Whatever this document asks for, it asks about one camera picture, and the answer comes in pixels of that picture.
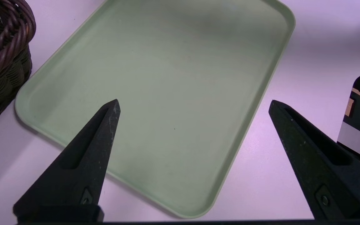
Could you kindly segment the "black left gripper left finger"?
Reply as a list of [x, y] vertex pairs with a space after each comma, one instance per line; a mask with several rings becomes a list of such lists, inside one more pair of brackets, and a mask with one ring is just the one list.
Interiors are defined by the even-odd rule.
[[14, 204], [18, 222], [102, 222], [98, 205], [120, 117], [104, 104]]

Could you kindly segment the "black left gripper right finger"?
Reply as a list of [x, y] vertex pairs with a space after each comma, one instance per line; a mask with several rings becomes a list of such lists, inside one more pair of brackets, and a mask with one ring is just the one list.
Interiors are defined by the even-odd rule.
[[269, 115], [315, 219], [360, 219], [360, 161], [287, 104]]

